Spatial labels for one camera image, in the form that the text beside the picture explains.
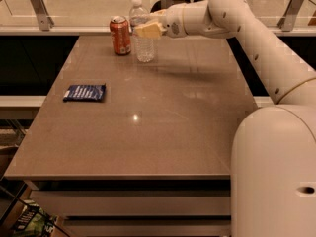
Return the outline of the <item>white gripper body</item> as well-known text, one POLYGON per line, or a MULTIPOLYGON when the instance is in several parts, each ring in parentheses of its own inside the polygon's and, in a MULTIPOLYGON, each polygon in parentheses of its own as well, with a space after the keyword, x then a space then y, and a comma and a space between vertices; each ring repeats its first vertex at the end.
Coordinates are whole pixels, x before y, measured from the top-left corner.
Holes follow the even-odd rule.
POLYGON ((177 4, 165 9, 162 16, 162 24, 166 35, 170 38, 182 38, 187 35, 184 27, 185 3, 177 4))

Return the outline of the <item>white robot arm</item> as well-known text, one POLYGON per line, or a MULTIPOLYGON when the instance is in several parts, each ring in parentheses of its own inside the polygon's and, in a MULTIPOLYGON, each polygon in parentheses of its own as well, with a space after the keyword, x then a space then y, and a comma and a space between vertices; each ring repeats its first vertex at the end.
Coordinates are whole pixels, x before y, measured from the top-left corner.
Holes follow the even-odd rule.
POLYGON ((144 38, 234 37, 269 93, 239 125, 231 154, 232 237, 316 237, 316 73, 246 0, 206 0, 152 13, 144 38))

